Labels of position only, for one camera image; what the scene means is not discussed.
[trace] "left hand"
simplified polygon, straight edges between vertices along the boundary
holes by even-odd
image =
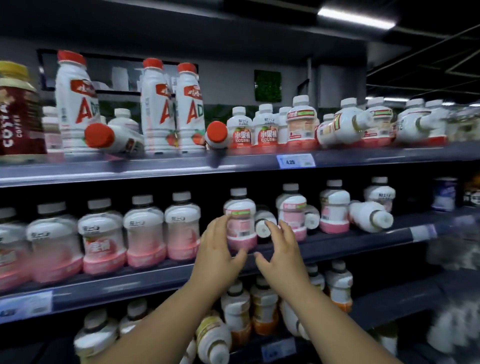
[[[240,249],[232,258],[227,246],[229,216],[216,218],[200,239],[195,265],[189,283],[202,287],[212,303],[233,284],[247,261],[247,251]]]

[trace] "hand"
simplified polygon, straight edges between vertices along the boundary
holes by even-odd
[[[278,222],[281,229],[268,220],[265,223],[272,233],[273,257],[268,262],[262,253],[255,252],[255,262],[270,287],[291,304],[291,300],[298,297],[299,292],[312,286],[307,268],[292,228],[282,220]]]
[[[230,255],[227,247],[228,219],[228,216],[222,216],[208,224],[200,239],[189,280],[194,287],[202,287],[212,303],[233,284],[247,261],[245,249],[240,249],[234,258]]]

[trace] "ceiling light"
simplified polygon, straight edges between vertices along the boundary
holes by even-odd
[[[337,20],[343,20],[344,22],[362,24],[366,26],[372,26],[383,30],[392,29],[395,26],[394,22],[371,18],[369,16],[357,15],[350,12],[342,12],[339,10],[321,8],[318,12],[319,16],[326,18],[332,18]]]
[[[401,97],[384,97],[385,101],[392,101],[392,102],[407,102],[408,98],[401,98]]]

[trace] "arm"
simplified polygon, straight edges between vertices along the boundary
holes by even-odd
[[[247,253],[231,258],[227,220],[213,220],[202,235],[190,280],[93,364],[178,364],[200,321],[234,282]]]
[[[266,221],[274,243],[268,262],[255,260],[270,286],[290,304],[325,364],[401,364],[363,331],[309,280],[295,235],[286,223],[281,229]]]

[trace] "right hand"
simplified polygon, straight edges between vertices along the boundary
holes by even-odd
[[[265,223],[272,234],[273,257],[268,262],[262,253],[255,252],[255,262],[270,287],[291,304],[298,293],[312,286],[307,268],[292,228],[282,220],[278,222],[281,229],[268,220]]]

